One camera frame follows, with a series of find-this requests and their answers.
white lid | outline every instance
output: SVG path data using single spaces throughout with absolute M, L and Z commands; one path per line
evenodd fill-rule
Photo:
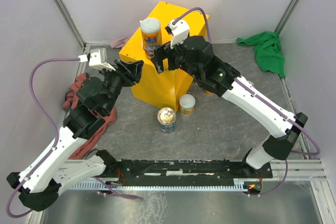
M 180 106 L 185 109 L 191 109 L 195 106 L 196 100 L 191 94 L 184 94 L 180 98 Z
M 140 28 L 145 33 L 155 33 L 161 28 L 160 21 L 156 18 L 147 18 L 141 21 Z

gold can lid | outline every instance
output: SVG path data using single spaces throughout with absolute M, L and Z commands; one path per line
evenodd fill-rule
M 158 112 L 158 121 L 163 124 L 171 124 L 176 119 L 176 113 L 173 109 L 165 107 Z

concrete floor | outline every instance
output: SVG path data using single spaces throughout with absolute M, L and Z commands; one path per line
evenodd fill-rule
M 214 44 L 213 48 L 216 56 L 238 69 L 257 90 L 288 109 L 278 75 L 259 69 L 253 47 Z M 119 49 L 106 49 L 110 63 L 119 58 Z M 99 76 L 89 67 L 86 72 Z M 188 93 L 196 99 L 194 113 L 185 116 L 178 112 L 176 130 L 166 134 L 157 125 L 159 109 L 123 88 L 115 104 L 118 119 L 95 148 L 107 149 L 116 159 L 242 159 L 267 137 L 267 130 L 236 105 L 205 95 L 195 84 Z M 289 158 L 302 156 L 291 154 Z

can lid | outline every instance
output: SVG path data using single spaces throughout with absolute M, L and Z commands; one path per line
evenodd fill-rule
M 176 118 L 176 113 L 171 108 L 168 108 L 168 107 L 163 108 L 158 112 L 157 119 L 160 121 L 160 123 L 170 124 L 174 122 L 175 118 Z
M 140 28 L 143 32 L 152 34 L 160 30 L 161 24 L 156 18 L 146 18 L 141 22 Z
M 180 106 L 185 109 L 191 109 L 195 106 L 196 100 L 191 94 L 184 94 L 180 98 Z

black wire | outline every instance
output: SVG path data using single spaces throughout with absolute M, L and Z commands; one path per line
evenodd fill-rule
M 85 156 L 85 160 L 88 158 L 88 156 L 93 152 L 93 151 L 99 151 L 98 149 L 92 149 L 92 150 L 90 150 L 90 152 L 88 153 L 88 154 L 86 154 L 86 156 Z

